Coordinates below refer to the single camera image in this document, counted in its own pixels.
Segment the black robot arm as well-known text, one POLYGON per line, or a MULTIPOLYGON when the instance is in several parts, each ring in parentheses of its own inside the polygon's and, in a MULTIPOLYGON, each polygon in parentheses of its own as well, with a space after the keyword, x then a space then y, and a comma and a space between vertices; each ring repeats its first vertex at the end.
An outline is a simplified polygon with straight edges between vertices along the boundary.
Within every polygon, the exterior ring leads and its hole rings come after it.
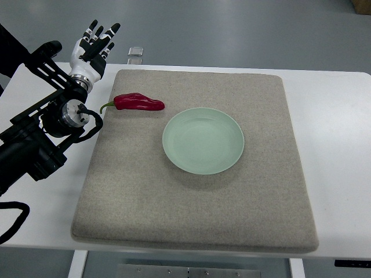
POLYGON ((1 133, 1 193, 23 175, 42 180, 63 166, 64 152, 95 135, 103 120, 86 108, 93 85, 106 67, 113 47, 110 41, 120 28, 107 32, 93 20, 72 51, 71 72, 66 74, 53 57, 61 51, 59 41, 46 42, 30 53, 5 27, 1 27, 1 74, 11 77, 24 64, 55 92, 14 116, 11 127, 1 133))

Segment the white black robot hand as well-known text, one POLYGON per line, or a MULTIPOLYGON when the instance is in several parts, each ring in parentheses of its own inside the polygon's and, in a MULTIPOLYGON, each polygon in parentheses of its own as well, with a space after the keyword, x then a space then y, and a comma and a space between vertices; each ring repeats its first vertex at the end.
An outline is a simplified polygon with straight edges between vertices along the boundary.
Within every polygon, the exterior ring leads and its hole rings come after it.
POLYGON ((101 80, 107 57, 114 47, 112 39, 120 27, 119 23, 115 23, 105 31, 104 27, 98 26, 97 20, 93 20, 74 46, 70 59, 70 76, 80 75, 91 84, 101 80))

